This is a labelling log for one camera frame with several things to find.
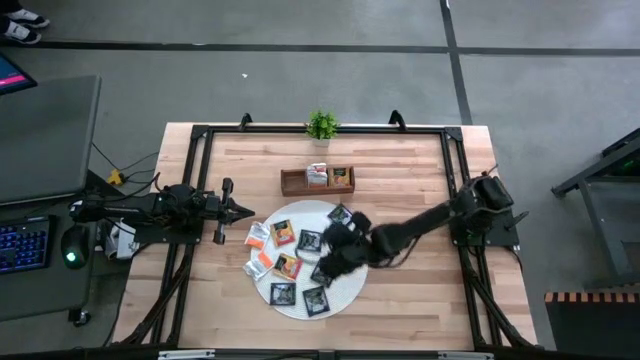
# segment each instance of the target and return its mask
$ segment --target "wooden tabletop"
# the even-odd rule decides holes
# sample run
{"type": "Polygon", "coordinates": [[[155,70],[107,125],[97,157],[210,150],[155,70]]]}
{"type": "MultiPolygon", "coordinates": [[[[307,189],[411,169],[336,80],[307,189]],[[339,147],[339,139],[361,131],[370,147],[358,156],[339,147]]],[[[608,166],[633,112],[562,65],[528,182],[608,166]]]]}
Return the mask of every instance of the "wooden tabletop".
{"type": "MultiPolygon", "coordinates": [[[[181,182],[192,125],[167,124],[156,168],[162,173],[161,185],[181,182]]],[[[484,126],[462,129],[471,176],[477,176],[495,165],[489,131],[484,126]]],[[[200,144],[192,184],[202,149],[200,144]]],[[[457,161],[454,164],[459,181],[457,161]]],[[[323,149],[303,134],[217,134],[206,190],[219,191],[224,177],[235,183],[236,202],[256,216],[227,227],[223,246],[211,242],[215,222],[206,225],[191,271],[180,347],[472,349],[460,263],[446,227],[423,236],[400,268],[370,269],[356,300],[323,320],[300,321],[278,313],[242,270],[249,259],[249,248],[243,244],[249,224],[265,220],[286,204],[310,198],[342,202],[367,214],[375,225],[404,221],[446,201],[437,136],[342,134],[323,149]],[[280,170],[314,162],[355,166],[355,193],[282,197],[280,170]]],[[[152,245],[133,260],[114,341],[129,335],[157,299],[166,252],[166,245],[152,245]]],[[[502,248],[488,248],[486,256],[496,301],[521,334],[535,343],[518,262],[502,248]]],[[[173,303],[169,309],[167,314],[172,314],[173,303]]],[[[489,341],[484,306],[478,309],[489,341]]],[[[168,316],[164,335],[170,320],[168,316]]]]}

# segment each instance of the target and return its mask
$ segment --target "white sneaker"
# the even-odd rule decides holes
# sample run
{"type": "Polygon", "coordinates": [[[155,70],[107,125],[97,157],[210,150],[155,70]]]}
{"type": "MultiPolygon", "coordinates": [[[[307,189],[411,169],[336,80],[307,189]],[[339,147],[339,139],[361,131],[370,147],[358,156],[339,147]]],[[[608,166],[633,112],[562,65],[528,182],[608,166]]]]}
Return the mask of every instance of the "white sneaker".
{"type": "Polygon", "coordinates": [[[25,45],[37,44],[40,42],[40,39],[42,39],[42,35],[13,21],[9,23],[9,30],[4,33],[4,36],[9,40],[17,41],[25,45]]]}
{"type": "Polygon", "coordinates": [[[48,19],[45,19],[44,17],[25,9],[8,13],[6,14],[6,16],[16,23],[22,26],[29,27],[31,29],[41,29],[49,26],[48,19]]]}

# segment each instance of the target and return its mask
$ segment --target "concrete floor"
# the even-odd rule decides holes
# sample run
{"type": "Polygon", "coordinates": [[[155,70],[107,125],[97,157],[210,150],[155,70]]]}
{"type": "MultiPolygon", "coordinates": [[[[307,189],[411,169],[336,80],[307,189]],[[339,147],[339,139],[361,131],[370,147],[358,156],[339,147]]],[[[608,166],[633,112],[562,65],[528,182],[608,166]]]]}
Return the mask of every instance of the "concrete floor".
{"type": "MultiPolygon", "coordinates": [[[[30,0],[55,40],[225,44],[446,45],[438,0],[30,0]]],[[[634,48],[640,3],[450,0],[460,46],[634,48]]],[[[461,123],[448,55],[6,49],[39,80],[103,78],[95,142],[124,165],[158,149],[168,121],[299,122],[311,109],[343,122],[461,123]]],[[[640,63],[619,57],[462,56],[473,123],[491,130],[519,225],[539,343],[554,348],[543,295],[605,275],[582,200],[549,189],[638,126],[640,63]]],[[[153,167],[153,160],[140,169],[153,167]]],[[[91,168],[107,175],[97,154],[91,168]]],[[[0,353],[100,346],[126,267],[102,264],[83,329],[51,314],[0,323],[0,353]],[[39,334],[28,346],[18,339],[39,334]]]]}

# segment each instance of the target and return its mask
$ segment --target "white pot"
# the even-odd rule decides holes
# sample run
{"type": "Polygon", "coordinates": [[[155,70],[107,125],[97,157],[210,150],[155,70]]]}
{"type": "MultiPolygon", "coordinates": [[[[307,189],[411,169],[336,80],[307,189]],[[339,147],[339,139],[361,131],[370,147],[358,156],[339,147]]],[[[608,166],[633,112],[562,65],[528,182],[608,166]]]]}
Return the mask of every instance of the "white pot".
{"type": "Polygon", "coordinates": [[[312,139],[312,140],[313,140],[313,145],[317,147],[329,147],[329,143],[331,142],[331,139],[312,139]]]}

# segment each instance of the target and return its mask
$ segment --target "blue backlit keyboard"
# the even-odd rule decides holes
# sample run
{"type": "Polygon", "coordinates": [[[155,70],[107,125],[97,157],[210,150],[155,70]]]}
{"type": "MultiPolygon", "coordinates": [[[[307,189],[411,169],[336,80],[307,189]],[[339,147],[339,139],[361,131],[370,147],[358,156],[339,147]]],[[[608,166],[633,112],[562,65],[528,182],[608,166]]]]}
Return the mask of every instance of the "blue backlit keyboard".
{"type": "Polygon", "coordinates": [[[48,266],[52,216],[0,222],[0,275],[48,266]]]}

